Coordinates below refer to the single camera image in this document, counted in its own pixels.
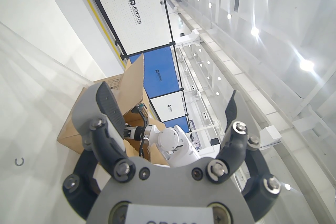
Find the cardboard box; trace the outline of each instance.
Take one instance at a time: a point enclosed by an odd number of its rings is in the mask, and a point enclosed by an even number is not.
[[[143,120],[137,113],[132,113],[131,110],[138,104],[144,103],[147,108],[150,107],[149,100],[144,90],[144,55],[142,54],[133,64],[127,62],[124,74],[97,80],[95,83],[105,81],[109,87],[115,92],[119,109],[124,116],[125,122],[129,125],[142,126]],[[83,88],[76,102],[79,100],[86,88]],[[143,113],[148,117],[148,111],[143,110]],[[72,124],[72,110],[67,117],[57,141],[62,145],[81,154],[84,150],[82,146],[82,138]],[[162,131],[166,128],[165,124],[155,119],[149,118],[149,124],[156,125]],[[126,153],[129,157],[138,156],[140,142],[135,140],[124,140]],[[145,158],[154,164],[167,165],[166,160],[154,145],[148,147],[144,145]]]

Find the ceiling beam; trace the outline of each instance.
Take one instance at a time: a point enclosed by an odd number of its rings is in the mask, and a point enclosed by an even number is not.
[[[291,116],[295,118],[314,98],[314,96],[321,90],[321,88],[326,84],[326,82],[332,77],[332,75],[336,72],[336,60],[329,67],[327,72],[324,74],[322,79],[318,82],[318,84],[313,88],[313,90],[308,94],[308,96],[302,101],[302,103],[291,113]]]

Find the joyson logo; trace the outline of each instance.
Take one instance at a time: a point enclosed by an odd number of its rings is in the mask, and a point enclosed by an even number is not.
[[[159,81],[162,81],[162,77],[159,70],[155,70],[155,73],[158,75]]]
[[[142,24],[141,18],[140,18],[140,14],[139,14],[139,10],[138,8],[135,6],[135,0],[129,0],[129,6],[132,10],[132,14],[135,17],[135,22],[137,24]]]

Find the ceiling light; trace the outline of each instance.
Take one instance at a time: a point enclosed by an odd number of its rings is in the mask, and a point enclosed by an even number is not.
[[[251,34],[252,34],[253,36],[258,36],[258,34],[259,34],[259,30],[258,30],[256,27],[253,27],[253,28],[251,29]]]
[[[300,62],[300,68],[304,71],[309,71],[311,72],[314,68],[314,63],[311,62],[310,60],[305,60],[303,59],[301,62]]]

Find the white wall panel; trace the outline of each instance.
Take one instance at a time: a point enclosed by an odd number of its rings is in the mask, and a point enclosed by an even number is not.
[[[162,122],[185,116],[182,92],[171,93],[151,99]]]
[[[168,44],[160,0],[100,0],[127,54]]]

